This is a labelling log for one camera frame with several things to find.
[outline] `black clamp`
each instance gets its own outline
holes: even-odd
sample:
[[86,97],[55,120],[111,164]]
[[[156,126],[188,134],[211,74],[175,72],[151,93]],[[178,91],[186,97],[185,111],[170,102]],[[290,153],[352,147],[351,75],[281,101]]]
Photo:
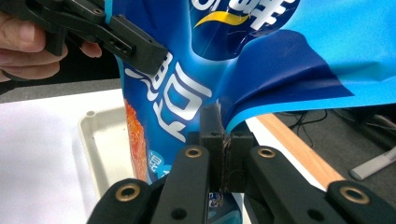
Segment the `black clamp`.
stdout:
[[46,50],[62,55],[67,36],[103,44],[138,71],[155,75],[167,49],[128,21],[112,16],[106,22],[103,0],[2,0],[0,10],[35,22],[46,31]]
[[253,146],[249,131],[225,134],[219,109],[201,110],[171,172],[152,185],[122,180],[106,192],[88,221],[96,223],[208,223],[208,192],[243,192],[252,223],[396,223],[395,210],[351,181],[316,189],[272,147]]

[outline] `blue snack bag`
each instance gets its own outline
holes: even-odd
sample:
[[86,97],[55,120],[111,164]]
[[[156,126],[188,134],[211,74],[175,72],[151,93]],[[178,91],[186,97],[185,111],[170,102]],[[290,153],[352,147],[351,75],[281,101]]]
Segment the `blue snack bag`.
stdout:
[[136,176],[166,175],[199,110],[230,132],[271,112],[396,102],[396,1],[106,0],[169,52],[155,76],[120,64]]

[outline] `logo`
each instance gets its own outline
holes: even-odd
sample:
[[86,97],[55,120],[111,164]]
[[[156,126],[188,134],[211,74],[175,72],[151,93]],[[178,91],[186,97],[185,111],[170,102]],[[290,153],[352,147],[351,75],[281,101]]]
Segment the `logo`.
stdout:
[[213,61],[235,58],[249,41],[291,18],[299,0],[191,0],[191,46]]

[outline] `orange food picture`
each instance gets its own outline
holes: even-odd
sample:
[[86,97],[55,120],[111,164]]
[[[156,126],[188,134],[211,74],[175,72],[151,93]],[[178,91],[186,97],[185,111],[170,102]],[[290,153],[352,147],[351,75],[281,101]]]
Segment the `orange food picture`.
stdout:
[[132,165],[137,179],[147,182],[146,140],[143,126],[136,117],[136,111],[124,100],[128,125]]

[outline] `beige plastic tray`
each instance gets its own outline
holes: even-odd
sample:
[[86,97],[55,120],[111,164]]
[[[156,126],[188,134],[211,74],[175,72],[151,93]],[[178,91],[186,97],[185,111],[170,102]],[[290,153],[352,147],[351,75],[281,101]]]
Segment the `beige plastic tray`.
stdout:
[[124,107],[89,111],[78,126],[98,198],[114,183],[134,178]]

